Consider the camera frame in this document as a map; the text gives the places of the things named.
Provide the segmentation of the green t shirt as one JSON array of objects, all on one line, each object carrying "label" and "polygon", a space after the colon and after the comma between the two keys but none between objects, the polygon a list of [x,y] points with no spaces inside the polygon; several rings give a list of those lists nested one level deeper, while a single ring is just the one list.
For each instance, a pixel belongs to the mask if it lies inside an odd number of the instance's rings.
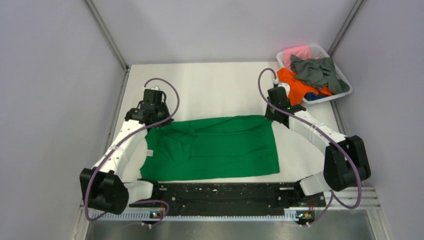
[{"label": "green t shirt", "polygon": [[157,182],[243,178],[277,174],[272,121],[239,115],[175,121],[146,135],[149,154],[140,168]]}]

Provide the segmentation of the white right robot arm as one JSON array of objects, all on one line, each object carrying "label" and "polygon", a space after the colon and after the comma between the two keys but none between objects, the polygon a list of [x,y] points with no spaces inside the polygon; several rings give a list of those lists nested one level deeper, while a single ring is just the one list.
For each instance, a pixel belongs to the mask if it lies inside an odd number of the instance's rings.
[{"label": "white right robot arm", "polygon": [[341,200],[347,209],[357,208],[362,201],[362,181],[371,176],[371,169],[364,141],[357,135],[346,136],[332,130],[315,119],[300,104],[291,105],[286,89],[275,86],[263,99],[267,103],[265,117],[286,126],[315,146],[324,156],[323,170],[298,180],[294,185],[293,200],[299,206],[307,206],[315,194],[340,192],[357,187],[357,199],[352,205]]}]

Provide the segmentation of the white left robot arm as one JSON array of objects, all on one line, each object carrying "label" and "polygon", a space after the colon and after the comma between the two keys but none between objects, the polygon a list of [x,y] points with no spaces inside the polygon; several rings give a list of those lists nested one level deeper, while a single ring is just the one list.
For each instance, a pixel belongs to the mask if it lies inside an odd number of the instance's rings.
[{"label": "white left robot arm", "polygon": [[138,146],[148,153],[148,126],[162,127],[171,122],[166,94],[157,86],[145,89],[143,99],[126,113],[102,159],[79,175],[86,209],[119,215],[140,200],[149,207],[160,202],[161,194],[154,189],[154,183],[139,176],[141,164],[131,161],[131,157]]}]

